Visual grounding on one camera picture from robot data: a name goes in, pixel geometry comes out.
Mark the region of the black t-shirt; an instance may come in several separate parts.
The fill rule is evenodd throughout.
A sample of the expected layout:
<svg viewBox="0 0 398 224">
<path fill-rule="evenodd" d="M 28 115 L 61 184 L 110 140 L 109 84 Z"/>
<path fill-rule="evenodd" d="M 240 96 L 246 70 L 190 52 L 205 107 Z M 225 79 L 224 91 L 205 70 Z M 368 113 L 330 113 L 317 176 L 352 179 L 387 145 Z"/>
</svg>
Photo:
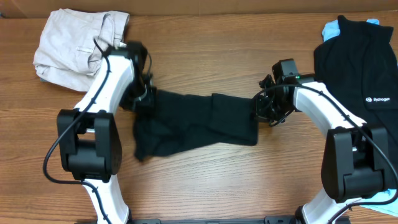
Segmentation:
<svg viewBox="0 0 398 224">
<path fill-rule="evenodd" d="M 258 130 L 250 99 L 219 93 L 180 95 L 160 90 L 154 109 L 135 118 L 134 156 L 144 161 L 219 142 L 255 146 Z"/>
</svg>

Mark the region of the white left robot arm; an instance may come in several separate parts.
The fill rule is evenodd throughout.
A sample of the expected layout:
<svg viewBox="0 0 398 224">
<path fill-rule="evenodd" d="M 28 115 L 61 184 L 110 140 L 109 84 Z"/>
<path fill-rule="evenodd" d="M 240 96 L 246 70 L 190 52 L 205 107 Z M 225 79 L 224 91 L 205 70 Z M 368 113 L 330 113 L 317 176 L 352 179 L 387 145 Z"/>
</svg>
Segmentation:
<svg viewBox="0 0 398 224">
<path fill-rule="evenodd" d="M 97 223 L 131 221 L 117 177 L 122 146 L 114 116 L 118 108 L 133 111 L 151 102 L 152 77 L 143 74 L 148 58 L 146 49 L 106 51 L 85 96 L 57 116 L 62 167 L 88 192 Z"/>
</svg>

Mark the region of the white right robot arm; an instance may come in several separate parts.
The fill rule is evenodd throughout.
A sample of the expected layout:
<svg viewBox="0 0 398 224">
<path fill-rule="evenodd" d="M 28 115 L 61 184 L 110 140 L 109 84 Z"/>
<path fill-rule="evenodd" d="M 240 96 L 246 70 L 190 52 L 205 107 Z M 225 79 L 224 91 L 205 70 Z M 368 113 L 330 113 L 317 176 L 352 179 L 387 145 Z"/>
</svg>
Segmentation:
<svg viewBox="0 0 398 224">
<path fill-rule="evenodd" d="M 397 187 L 397 171 L 389 160 L 387 132 L 349 112 L 322 82 L 312 75 L 270 75 L 260 81 L 254 114 L 260 122 L 276 126 L 292 112 L 306 114 L 325 137 L 322 189 L 294 215 L 271 216 L 265 223 L 349 223 L 345 211 L 356 206 L 387 205 L 372 201 L 379 192 Z"/>
</svg>

